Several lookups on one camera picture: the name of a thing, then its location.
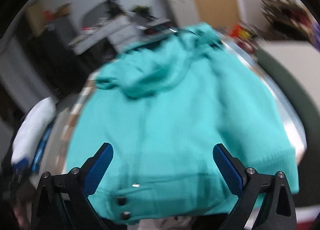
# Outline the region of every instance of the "blue cloth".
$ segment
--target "blue cloth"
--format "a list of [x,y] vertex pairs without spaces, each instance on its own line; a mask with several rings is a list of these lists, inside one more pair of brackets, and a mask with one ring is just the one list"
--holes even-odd
[[[114,158],[89,196],[100,216],[134,223],[229,212],[237,196],[213,161],[217,143],[260,173],[284,171],[298,191],[295,151],[272,95],[219,45],[209,25],[132,46],[102,67],[96,86],[75,128],[67,169],[80,167],[104,142],[113,146]],[[123,206],[116,202],[121,196]]]
[[24,169],[25,167],[28,167],[29,160],[27,158],[23,158],[21,161],[19,161],[17,164],[13,164],[12,167],[14,171],[20,171]]
[[36,153],[35,153],[35,157],[33,158],[32,164],[31,164],[31,171],[32,172],[39,172],[39,168],[40,168],[40,164],[41,164],[41,160],[43,157],[43,153],[45,150],[45,147],[47,145],[47,142],[49,140],[50,134],[51,134],[51,130],[54,124],[54,120],[49,123],[49,125],[47,126],[47,128],[44,131],[44,134],[38,144]]

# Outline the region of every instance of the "white cloth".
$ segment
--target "white cloth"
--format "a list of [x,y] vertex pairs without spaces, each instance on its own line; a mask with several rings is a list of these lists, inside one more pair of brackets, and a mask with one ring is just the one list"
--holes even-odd
[[195,217],[167,217],[160,219],[142,219],[128,230],[191,230]]
[[51,97],[38,102],[30,110],[12,144],[12,165],[24,158],[29,161],[29,165],[31,164],[38,143],[55,115],[56,107]]

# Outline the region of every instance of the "metal screw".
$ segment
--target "metal screw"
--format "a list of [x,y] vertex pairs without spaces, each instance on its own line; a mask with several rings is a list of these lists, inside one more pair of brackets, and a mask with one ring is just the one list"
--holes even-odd
[[80,171],[80,169],[78,167],[74,167],[73,169],[71,169],[72,174],[78,174],[79,171]]
[[128,211],[121,212],[120,217],[122,220],[128,220],[131,217],[131,213]]
[[49,172],[48,172],[48,171],[42,173],[42,177],[43,177],[43,178],[46,178],[46,177],[48,177],[48,176],[49,176]]
[[279,171],[278,172],[278,176],[281,177],[281,178],[284,178],[284,173],[282,171]]
[[252,174],[254,174],[256,171],[254,170],[254,168],[249,167],[249,168],[247,168],[247,172],[252,175]]

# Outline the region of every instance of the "white cabinet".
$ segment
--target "white cabinet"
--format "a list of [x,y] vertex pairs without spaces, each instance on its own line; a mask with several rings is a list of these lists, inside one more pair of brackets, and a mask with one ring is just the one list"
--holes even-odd
[[168,0],[178,27],[200,23],[200,18],[194,0]]

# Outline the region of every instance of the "yellow object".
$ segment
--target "yellow object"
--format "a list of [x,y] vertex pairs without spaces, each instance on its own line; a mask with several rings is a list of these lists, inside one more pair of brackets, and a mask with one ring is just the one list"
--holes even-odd
[[251,32],[247,31],[246,29],[242,29],[239,32],[239,37],[242,39],[250,39],[252,37]]

